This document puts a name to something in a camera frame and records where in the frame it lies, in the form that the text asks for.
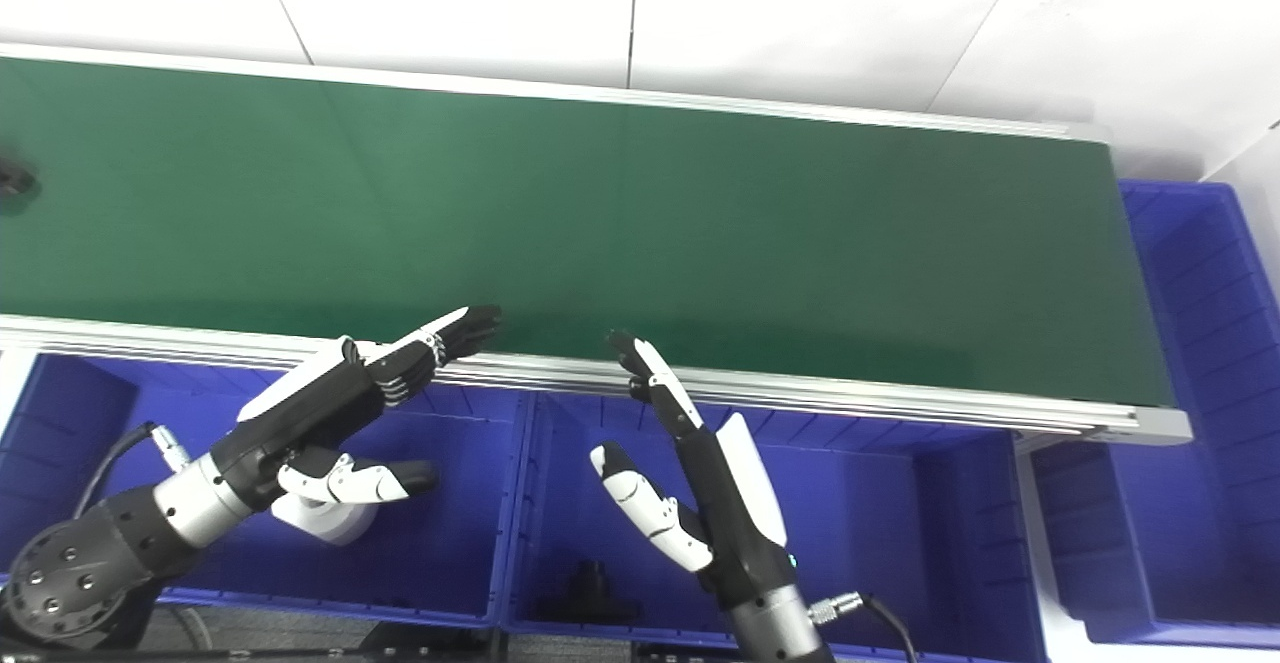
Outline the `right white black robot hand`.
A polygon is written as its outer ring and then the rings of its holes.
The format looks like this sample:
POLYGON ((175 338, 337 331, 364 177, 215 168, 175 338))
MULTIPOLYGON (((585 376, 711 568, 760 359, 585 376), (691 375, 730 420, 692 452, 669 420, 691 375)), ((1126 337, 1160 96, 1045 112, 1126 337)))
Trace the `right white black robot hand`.
POLYGON ((664 495, 613 440, 590 453, 607 494, 658 552, 704 582, 723 612, 804 616, 780 503, 741 413, 708 426, 649 340, 611 332, 608 343, 628 372, 630 395, 649 404, 669 436, 695 504, 664 495))

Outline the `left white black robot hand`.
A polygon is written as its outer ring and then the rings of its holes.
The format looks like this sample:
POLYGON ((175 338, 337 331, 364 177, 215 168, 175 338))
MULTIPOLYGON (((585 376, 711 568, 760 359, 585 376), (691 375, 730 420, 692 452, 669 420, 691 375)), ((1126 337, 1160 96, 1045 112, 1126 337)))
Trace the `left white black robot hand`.
POLYGON ((499 306, 456 308, 370 352, 348 337, 311 358, 238 413, 211 445, 211 486, 251 513, 292 493, 314 502, 381 504, 431 491, 429 461, 360 458, 339 445, 416 398, 448 363, 476 355, 500 325, 499 306))

